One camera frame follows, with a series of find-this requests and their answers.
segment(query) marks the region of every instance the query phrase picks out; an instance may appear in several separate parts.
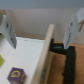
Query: wall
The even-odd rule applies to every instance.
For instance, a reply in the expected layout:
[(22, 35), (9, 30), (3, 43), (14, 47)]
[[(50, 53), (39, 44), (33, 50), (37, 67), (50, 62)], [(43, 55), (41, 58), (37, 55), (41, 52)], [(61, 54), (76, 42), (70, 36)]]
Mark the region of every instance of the wall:
[[(44, 39), (49, 24), (55, 24), (55, 40), (63, 41), (66, 25), (80, 8), (10, 10), (17, 36)], [(74, 43), (84, 44), (84, 28)]]

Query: wooden strip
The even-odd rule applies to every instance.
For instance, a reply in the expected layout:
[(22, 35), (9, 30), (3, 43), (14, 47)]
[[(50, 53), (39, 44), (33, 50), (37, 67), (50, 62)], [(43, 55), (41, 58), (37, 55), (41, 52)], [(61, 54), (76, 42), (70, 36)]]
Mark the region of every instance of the wooden strip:
[(37, 68), (36, 68), (36, 72), (35, 72), (33, 80), (32, 80), (32, 84), (39, 84), (39, 82), (40, 82), (41, 74), (43, 71), (43, 67), (44, 67), (46, 57), (48, 54), (51, 38), (53, 35), (54, 27), (55, 27), (55, 25), (53, 25), (53, 24), (50, 24), (50, 26), (49, 26), (49, 30), (48, 30), (46, 38), (45, 38), (45, 44), (44, 44), (42, 52), (41, 52), (41, 56), (40, 56), (40, 59), (39, 59), (39, 62), (38, 62)]

